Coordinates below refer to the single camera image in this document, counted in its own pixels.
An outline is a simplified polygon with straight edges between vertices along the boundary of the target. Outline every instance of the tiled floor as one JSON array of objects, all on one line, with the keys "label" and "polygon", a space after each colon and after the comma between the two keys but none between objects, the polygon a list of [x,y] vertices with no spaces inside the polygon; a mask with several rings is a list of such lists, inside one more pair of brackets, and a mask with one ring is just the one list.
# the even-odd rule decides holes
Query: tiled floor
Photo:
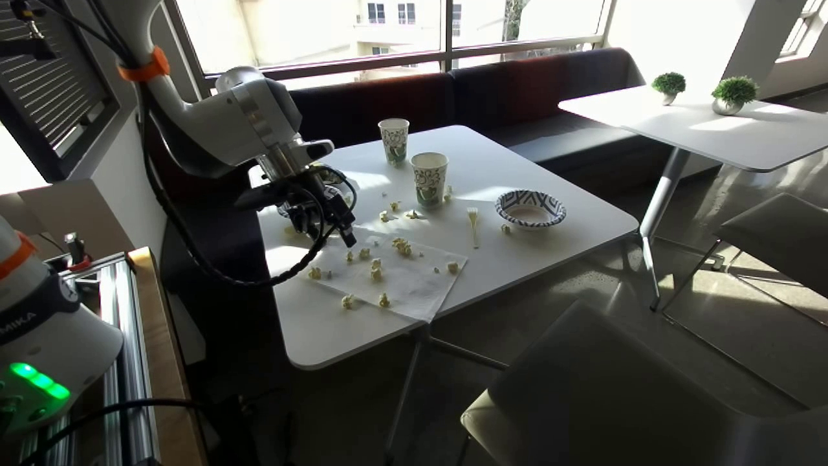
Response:
[{"label": "tiled floor", "polygon": [[[826,328],[774,301],[782,297],[821,319],[828,314],[822,297],[779,276],[751,275],[751,270],[766,271],[766,267],[732,248],[722,248],[717,255],[739,263],[743,276],[704,267],[689,280],[689,271],[715,244],[715,228],[722,220],[774,191],[797,191],[828,203],[826,184],[828,156],[809,156],[774,172],[722,167],[715,175],[684,181],[658,244],[662,315],[646,310],[649,282],[638,271],[637,246],[628,244],[594,251],[576,263],[437,321],[435,334],[513,360],[567,302],[606,306],[624,288],[624,306],[615,306],[610,315],[732,405],[774,417],[828,403]],[[614,202],[638,215],[646,198],[618,193]],[[197,378],[198,390],[211,399],[250,396],[248,411],[235,422],[246,430],[233,424],[230,430],[250,433],[258,461],[266,466],[383,464],[383,442],[413,346],[412,339],[387,342],[319,372],[290,370],[280,354],[268,351],[266,342],[266,332],[250,326],[248,334],[220,348],[217,372]],[[466,446],[457,417],[493,378],[497,372],[481,365],[427,351],[399,433],[395,464],[456,464]],[[488,466],[492,461],[469,446],[464,464]]]}]

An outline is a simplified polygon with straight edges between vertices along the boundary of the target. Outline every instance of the blue patterned bowl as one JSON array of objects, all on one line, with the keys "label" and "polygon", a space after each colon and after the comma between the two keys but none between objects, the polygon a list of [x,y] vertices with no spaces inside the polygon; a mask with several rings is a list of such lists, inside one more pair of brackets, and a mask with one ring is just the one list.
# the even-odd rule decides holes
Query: blue patterned bowl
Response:
[{"label": "blue patterned bowl", "polygon": [[525,229],[547,229],[567,216],[561,202],[547,191],[517,188],[497,198],[497,211]]}]

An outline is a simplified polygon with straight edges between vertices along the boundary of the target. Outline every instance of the white cup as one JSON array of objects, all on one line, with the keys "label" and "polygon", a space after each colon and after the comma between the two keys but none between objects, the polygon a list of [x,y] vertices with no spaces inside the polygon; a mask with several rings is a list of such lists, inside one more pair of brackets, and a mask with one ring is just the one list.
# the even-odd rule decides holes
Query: white cup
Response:
[{"label": "white cup", "polygon": [[409,118],[380,118],[378,126],[387,162],[404,162],[409,145]]},{"label": "white cup", "polygon": [[412,157],[413,165],[413,188],[417,202],[424,209],[435,209],[444,202],[444,175],[447,175],[447,159],[442,152],[417,152]]}]

